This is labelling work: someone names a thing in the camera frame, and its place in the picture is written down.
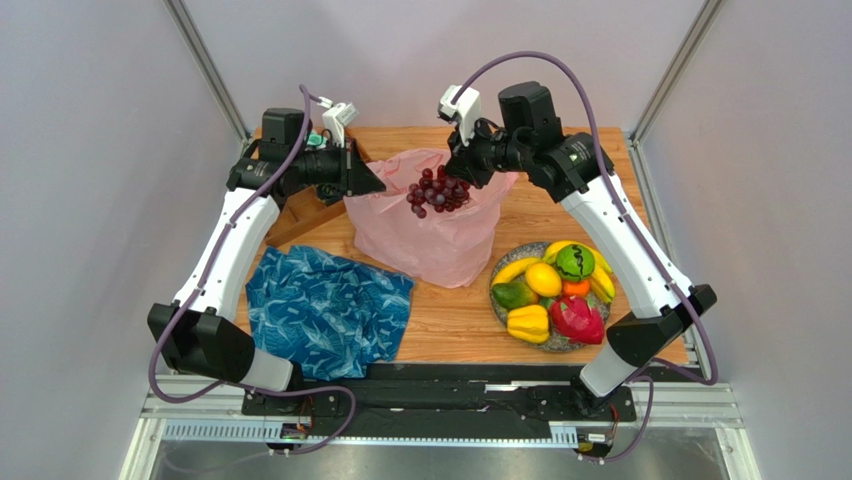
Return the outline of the dark red fake grapes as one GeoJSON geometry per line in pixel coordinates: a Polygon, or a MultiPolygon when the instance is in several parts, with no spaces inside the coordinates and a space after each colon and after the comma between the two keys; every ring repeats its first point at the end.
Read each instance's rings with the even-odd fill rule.
{"type": "Polygon", "coordinates": [[[408,186],[405,196],[411,212],[419,219],[430,211],[452,213],[469,203],[472,185],[460,178],[450,176],[445,167],[425,168],[419,179],[408,186]]]}

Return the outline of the pink translucent plastic bag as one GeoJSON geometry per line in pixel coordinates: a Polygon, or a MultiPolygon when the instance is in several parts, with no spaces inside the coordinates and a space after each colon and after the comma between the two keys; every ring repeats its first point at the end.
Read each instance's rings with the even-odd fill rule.
{"type": "Polygon", "coordinates": [[[483,189],[473,188],[459,210],[436,213],[428,208],[424,218],[416,217],[406,200],[409,186],[424,169],[435,170],[448,160],[445,150],[419,148],[370,162],[386,191],[346,197],[344,203],[361,252],[408,276],[457,288],[471,285],[489,262],[500,204],[518,175],[495,174],[483,189]]]}

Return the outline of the yellow fake lemon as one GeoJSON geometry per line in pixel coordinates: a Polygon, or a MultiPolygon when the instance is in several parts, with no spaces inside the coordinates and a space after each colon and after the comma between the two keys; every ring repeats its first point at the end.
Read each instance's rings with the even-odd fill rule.
{"type": "Polygon", "coordinates": [[[549,264],[537,262],[524,273],[528,287],[542,297],[556,297],[562,292],[562,278],[549,264]]]}

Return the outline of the green orange fake mango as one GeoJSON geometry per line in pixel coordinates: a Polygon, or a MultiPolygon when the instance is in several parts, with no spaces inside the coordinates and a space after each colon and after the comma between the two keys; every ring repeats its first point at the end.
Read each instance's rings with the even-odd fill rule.
{"type": "Polygon", "coordinates": [[[491,287],[491,295],[495,302],[507,311],[539,302],[539,295],[522,281],[496,283],[491,287]]]}

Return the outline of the orange fake tangerine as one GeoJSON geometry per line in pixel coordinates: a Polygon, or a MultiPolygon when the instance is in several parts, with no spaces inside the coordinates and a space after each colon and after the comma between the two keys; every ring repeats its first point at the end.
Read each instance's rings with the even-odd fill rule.
{"type": "Polygon", "coordinates": [[[562,281],[562,295],[573,297],[587,297],[591,292],[591,284],[588,279],[573,282],[568,280],[562,281]]]}

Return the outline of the yellow fake bell pepper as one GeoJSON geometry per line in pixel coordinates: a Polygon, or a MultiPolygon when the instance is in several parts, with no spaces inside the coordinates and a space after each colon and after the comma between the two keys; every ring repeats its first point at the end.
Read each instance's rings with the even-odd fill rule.
{"type": "Polygon", "coordinates": [[[509,311],[506,326],[510,336],[531,344],[540,345],[550,338],[548,311],[541,305],[509,311]]]}

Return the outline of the yellow fake banana bunch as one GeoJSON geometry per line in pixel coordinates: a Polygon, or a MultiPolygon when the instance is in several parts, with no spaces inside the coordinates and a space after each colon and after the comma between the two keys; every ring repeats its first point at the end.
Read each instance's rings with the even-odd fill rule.
{"type": "Polygon", "coordinates": [[[546,248],[542,260],[554,268],[554,259],[556,254],[562,248],[571,244],[579,244],[584,247],[587,247],[593,253],[596,259],[597,266],[592,275],[587,278],[591,284],[591,292],[589,293],[589,295],[594,294],[597,299],[603,302],[604,304],[611,304],[616,296],[615,285],[611,278],[613,270],[609,266],[607,261],[603,258],[602,254],[594,248],[572,240],[558,241],[550,244],[546,248]]]}

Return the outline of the pink fake dragon fruit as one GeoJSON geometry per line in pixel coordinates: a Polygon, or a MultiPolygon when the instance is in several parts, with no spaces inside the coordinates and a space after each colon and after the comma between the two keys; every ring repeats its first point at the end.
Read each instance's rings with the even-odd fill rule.
{"type": "Polygon", "coordinates": [[[605,324],[599,311],[581,296],[564,296],[546,307],[553,328],[572,343],[601,344],[605,324]]]}

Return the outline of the single yellow fake banana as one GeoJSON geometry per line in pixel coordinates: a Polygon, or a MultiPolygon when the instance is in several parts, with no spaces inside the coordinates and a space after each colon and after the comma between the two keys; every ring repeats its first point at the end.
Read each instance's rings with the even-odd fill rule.
{"type": "Polygon", "coordinates": [[[494,286],[496,284],[509,283],[524,274],[531,265],[539,262],[540,258],[538,257],[527,257],[514,260],[496,272],[491,280],[491,285],[494,286]]]}

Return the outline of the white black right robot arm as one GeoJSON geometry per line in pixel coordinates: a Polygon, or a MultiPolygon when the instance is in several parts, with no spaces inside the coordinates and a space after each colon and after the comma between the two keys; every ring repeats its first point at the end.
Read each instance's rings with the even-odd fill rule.
{"type": "Polygon", "coordinates": [[[595,151],[592,135],[564,133],[547,87],[516,84],[498,100],[500,128],[482,116],[477,90],[452,85],[445,91],[438,115],[455,126],[446,170],[476,188],[497,172],[527,174],[609,262],[630,311],[607,330],[603,349],[576,381],[588,399],[606,398],[709,310],[717,295],[707,284],[693,284],[633,219],[635,210],[609,157],[595,151]]]}

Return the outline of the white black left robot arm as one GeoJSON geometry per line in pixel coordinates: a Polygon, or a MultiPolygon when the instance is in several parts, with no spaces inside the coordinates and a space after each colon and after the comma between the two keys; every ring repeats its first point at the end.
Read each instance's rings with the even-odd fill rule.
{"type": "Polygon", "coordinates": [[[346,132],[357,117],[351,103],[320,102],[325,142],[311,146],[304,111],[270,108],[262,135],[229,172],[222,211],[201,259],[168,304],[154,304],[147,324],[157,358],[183,374],[275,392],[286,390],[298,369],[255,345],[236,326],[236,309],[256,250],[288,198],[309,186],[343,196],[385,191],[346,132]]]}

